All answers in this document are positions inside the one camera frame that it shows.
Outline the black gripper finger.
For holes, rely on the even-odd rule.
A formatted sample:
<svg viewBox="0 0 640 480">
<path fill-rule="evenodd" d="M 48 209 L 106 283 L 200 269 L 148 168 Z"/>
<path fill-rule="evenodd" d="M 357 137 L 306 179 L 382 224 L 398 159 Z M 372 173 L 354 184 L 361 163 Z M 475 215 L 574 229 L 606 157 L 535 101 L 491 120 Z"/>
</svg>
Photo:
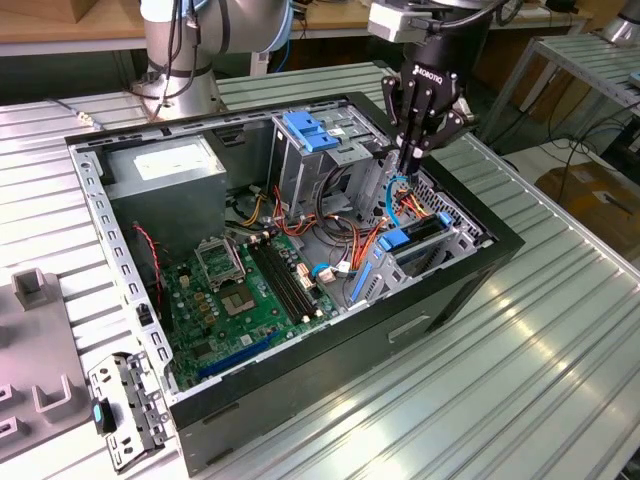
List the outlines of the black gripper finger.
<svg viewBox="0 0 640 480">
<path fill-rule="evenodd" d="M 427 90 L 425 106 L 416 108 L 414 126 L 410 130 L 410 172 L 415 173 L 432 150 L 447 146 L 477 124 L 466 98 L 437 101 L 437 95 Z"/>
<path fill-rule="evenodd" d="M 385 76 L 382 91 L 387 117 L 398 129 L 399 169 L 417 170 L 419 159 L 414 151 L 418 143 L 415 131 L 419 119 L 419 81 L 413 75 L 407 78 Z"/>
</svg>

